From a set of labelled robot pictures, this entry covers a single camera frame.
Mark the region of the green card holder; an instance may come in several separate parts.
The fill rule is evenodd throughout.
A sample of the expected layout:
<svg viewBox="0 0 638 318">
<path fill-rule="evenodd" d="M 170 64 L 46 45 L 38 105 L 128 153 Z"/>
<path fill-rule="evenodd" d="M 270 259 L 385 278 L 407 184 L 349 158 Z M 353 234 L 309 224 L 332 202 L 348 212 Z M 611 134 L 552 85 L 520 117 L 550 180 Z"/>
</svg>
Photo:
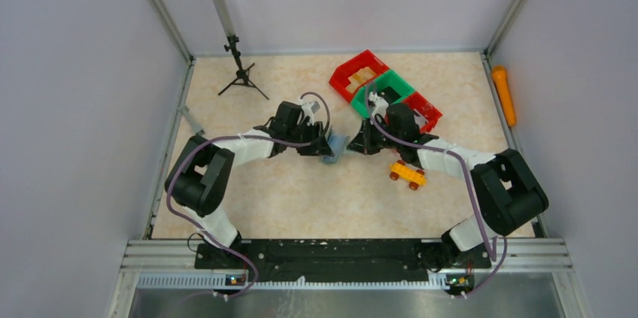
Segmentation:
<svg viewBox="0 0 638 318">
<path fill-rule="evenodd" d="M 322 156 L 320 161 L 325 165 L 334 165 L 347 150 L 347 145 L 351 142 L 349 135 L 333 134 L 331 138 L 332 148 L 335 149 L 333 156 Z"/>
</svg>

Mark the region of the near red bin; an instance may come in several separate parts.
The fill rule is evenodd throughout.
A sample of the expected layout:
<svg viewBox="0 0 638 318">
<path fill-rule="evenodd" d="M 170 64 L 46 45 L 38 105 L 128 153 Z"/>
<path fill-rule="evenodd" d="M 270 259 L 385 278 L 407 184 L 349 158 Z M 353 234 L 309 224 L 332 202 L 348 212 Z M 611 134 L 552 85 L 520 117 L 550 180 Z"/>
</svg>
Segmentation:
<svg viewBox="0 0 638 318">
<path fill-rule="evenodd" d="M 428 119 L 428 124 L 420 129 L 422 133 L 431 132 L 442 117 L 442 113 L 419 92 L 413 92 L 403 99 L 402 103 L 407 104 L 412 111 L 418 111 Z"/>
</svg>

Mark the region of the red bin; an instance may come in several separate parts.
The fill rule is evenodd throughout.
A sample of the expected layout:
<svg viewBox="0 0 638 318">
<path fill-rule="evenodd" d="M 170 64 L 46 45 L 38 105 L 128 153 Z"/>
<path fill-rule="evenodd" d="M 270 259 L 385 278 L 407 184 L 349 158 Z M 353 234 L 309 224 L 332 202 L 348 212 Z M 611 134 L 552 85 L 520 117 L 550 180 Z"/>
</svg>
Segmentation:
<svg viewBox="0 0 638 318">
<path fill-rule="evenodd" d="M 372 51 L 364 50 L 338 66 L 329 79 L 329 85 L 347 103 L 351 103 L 362 86 L 389 70 L 389 66 Z"/>
<path fill-rule="evenodd" d="M 419 92 L 413 92 L 403 99 L 402 103 L 407 104 L 412 111 L 418 111 L 428 119 L 428 124 L 420 129 L 422 133 L 431 132 L 442 117 L 442 113 Z"/>
</svg>

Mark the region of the orange flashlight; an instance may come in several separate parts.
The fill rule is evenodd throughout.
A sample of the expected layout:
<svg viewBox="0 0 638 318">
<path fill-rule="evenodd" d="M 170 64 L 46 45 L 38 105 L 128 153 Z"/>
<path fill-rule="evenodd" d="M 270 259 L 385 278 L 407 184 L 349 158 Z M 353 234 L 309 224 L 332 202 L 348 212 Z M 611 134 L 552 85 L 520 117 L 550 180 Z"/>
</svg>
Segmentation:
<svg viewBox="0 0 638 318">
<path fill-rule="evenodd" d="M 517 123 L 517 120 L 512 96 L 509 91 L 507 71 L 502 65 L 498 65 L 493 67 L 491 76 L 497 90 L 501 108 L 503 109 L 506 124 L 508 127 L 513 127 Z"/>
</svg>

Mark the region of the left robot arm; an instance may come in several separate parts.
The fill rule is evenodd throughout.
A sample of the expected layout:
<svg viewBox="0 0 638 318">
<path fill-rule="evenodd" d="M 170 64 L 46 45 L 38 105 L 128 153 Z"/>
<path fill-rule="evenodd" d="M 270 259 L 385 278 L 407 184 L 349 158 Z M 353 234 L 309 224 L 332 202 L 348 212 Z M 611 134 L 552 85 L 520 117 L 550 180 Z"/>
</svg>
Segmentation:
<svg viewBox="0 0 638 318">
<path fill-rule="evenodd" d="M 301 156 L 332 156 L 327 123 L 317 120 L 317 101 L 283 101 L 266 124 L 237 135 L 207 139 L 192 136 L 165 181 L 166 203 L 184 208 L 182 216 L 216 248 L 238 242 L 238 229 L 222 203 L 234 168 L 271 159 L 293 148 Z"/>
</svg>

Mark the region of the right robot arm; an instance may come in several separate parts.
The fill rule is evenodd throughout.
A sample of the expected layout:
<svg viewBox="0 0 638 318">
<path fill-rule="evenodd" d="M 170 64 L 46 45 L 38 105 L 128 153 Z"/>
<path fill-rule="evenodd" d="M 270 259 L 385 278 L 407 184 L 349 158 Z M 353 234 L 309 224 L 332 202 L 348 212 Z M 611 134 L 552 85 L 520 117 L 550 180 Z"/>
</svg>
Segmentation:
<svg viewBox="0 0 638 318">
<path fill-rule="evenodd" d="M 492 254 L 495 238 L 510 235 L 549 206 L 517 150 L 486 153 L 421 132 L 407 104 L 392 104 L 386 117 L 364 119 L 347 148 L 363 155 L 392 149 L 407 165 L 464 180 L 473 213 L 442 235 L 442 254 L 451 262 L 480 245 Z"/>
</svg>

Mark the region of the far red bin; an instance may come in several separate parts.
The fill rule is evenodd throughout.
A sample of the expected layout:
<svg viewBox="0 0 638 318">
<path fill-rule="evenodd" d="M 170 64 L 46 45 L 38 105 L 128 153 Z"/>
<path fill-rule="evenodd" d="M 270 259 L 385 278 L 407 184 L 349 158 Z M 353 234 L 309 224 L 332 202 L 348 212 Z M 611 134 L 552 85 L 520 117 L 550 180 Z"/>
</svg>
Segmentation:
<svg viewBox="0 0 638 318">
<path fill-rule="evenodd" d="M 389 66 L 372 51 L 364 50 L 338 66 L 329 79 L 329 85 L 347 103 L 351 103 L 362 86 L 389 70 Z"/>
</svg>

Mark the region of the green bin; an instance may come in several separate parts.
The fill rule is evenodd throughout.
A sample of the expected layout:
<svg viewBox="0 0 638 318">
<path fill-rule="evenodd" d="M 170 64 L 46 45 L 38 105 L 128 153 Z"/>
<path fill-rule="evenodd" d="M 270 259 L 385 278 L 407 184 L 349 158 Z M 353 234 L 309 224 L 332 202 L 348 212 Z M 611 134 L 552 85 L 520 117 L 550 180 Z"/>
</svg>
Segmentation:
<svg viewBox="0 0 638 318">
<path fill-rule="evenodd" d="M 368 88 L 368 92 L 378 91 L 380 89 L 391 86 L 401 95 L 401 100 L 399 102 L 402 102 L 403 99 L 407 98 L 409 95 L 415 92 L 415 89 L 402 77 L 400 77 L 394 70 L 386 71 L 385 73 L 375 78 L 374 81 L 371 82 L 369 85 L 370 88 Z M 361 115 L 362 118 L 367 119 L 369 115 L 364 102 L 364 98 L 366 97 L 365 91 L 366 88 L 364 86 L 361 86 L 358 89 L 351 101 L 351 106 L 353 107 L 353 109 L 355 109 L 356 112 L 358 112 L 359 115 Z"/>
</svg>

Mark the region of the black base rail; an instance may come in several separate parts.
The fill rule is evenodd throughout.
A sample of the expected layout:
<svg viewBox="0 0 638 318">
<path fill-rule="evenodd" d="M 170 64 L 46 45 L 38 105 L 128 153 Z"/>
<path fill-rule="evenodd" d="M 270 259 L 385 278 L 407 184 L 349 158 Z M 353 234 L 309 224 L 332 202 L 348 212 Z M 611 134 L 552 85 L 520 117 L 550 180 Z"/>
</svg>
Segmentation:
<svg viewBox="0 0 638 318">
<path fill-rule="evenodd" d="M 394 283 L 425 281 L 444 269 L 490 268 L 484 247 L 459 253 L 449 243 L 419 238 L 253 239 L 232 247 L 236 255 L 199 244 L 196 269 L 233 269 L 260 283 Z"/>
</svg>

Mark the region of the black item in green bin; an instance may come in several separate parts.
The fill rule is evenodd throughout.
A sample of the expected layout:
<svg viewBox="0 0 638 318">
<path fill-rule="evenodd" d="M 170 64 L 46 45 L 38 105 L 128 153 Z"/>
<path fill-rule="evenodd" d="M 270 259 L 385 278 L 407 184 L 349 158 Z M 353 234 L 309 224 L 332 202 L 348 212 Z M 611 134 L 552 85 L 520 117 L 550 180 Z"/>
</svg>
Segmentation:
<svg viewBox="0 0 638 318">
<path fill-rule="evenodd" d="M 392 105 L 401 100 L 401 95 L 391 86 L 388 86 L 384 89 L 371 92 L 369 95 L 369 100 L 373 104 L 375 104 L 377 101 L 384 100 L 388 105 Z"/>
</svg>

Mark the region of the wooden blocks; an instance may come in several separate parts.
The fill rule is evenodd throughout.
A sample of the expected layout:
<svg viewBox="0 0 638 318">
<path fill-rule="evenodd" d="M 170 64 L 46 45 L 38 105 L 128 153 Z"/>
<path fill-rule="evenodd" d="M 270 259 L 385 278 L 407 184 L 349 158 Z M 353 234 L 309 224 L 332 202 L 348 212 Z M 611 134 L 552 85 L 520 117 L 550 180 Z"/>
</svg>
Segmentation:
<svg viewBox="0 0 638 318">
<path fill-rule="evenodd" d="M 370 67 L 361 68 L 348 78 L 346 90 L 351 94 L 355 94 L 362 85 L 365 85 L 376 76 L 377 74 Z"/>
</svg>

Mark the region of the black tripod with grey tube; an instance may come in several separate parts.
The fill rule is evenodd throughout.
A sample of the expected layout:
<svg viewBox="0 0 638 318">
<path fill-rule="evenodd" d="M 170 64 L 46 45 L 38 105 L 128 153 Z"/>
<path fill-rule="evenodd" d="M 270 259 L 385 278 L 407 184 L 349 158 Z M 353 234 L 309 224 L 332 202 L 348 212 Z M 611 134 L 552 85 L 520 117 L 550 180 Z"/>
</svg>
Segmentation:
<svg viewBox="0 0 638 318">
<path fill-rule="evenodd" d="M 217 95 L 223 95 L 232 86 L 243 86 L 255 89 L 268 101 L 269 97 L 250 79 L 250 72 L 255 64 L 253 63 L 248 67 L 244 67 L 242 63 L 242 54 L 237 47 L 239 38 L 235 32 L 235 26 L 233 25 L 232 17 L 230 15 L 226 0 L 212 0 L 212 2 L 226 36 L 227 43 L 224 45 L 224 50 L 232 54 L 233 60 L 237 67 L 234 80 L 228 83 L 224 88 L 222 88 L 222 90 L 219 91 Z"/>
</svg>

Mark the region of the clear plastic bags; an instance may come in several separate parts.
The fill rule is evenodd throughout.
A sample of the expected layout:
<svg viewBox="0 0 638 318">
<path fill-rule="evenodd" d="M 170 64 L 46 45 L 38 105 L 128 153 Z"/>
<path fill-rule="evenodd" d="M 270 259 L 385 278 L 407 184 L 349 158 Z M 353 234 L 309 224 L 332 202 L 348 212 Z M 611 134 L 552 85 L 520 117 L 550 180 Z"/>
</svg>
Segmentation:
<svg viewBox="0 0 638 318">
<path fill-rule="evenodd" d="M 425 127 L 426 124 L 428 124 L 428 119 L 424 115 L 422 115 L 418 111 L 413 111 L 413 113 L 414 113 L 414 121 L 420 129 L 422 129 L 423 127 Z"/>
</svg>

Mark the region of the small grey tool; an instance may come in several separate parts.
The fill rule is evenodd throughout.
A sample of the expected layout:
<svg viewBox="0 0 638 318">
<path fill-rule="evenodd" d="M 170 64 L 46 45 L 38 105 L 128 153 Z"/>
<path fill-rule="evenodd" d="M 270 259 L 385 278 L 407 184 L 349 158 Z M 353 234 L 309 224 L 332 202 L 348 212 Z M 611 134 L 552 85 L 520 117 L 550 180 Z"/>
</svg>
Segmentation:
<svg viewBox="0 0 638 318">
<path fill-rule="evenodd" d="M 205 130 L 203 129 L 202 125 L 197 122 L 193 115 L 190 113 L 190 109 L 188 108 L 188 106 L 181 105 L 180 107 L 178 107 L 178 112 L 189 123 L 194 135 L 205 134 Z"/>
</svg>

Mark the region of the yellow toy car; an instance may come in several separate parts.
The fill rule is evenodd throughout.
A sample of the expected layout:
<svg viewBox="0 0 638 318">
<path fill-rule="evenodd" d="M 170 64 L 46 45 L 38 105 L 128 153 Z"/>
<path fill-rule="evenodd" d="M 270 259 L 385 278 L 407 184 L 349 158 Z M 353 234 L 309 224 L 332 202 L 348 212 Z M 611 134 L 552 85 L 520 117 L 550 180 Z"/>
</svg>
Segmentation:
<svg viewBox="0 0 638 318">
<path fill-rule="evenodd" d="M 403 160 L 397 160 L 390 166 L 389 178 L 395 181 L 404 180 L 413 191 L 427 184 L 424 171 L 410 168 Z"/>
</svg>

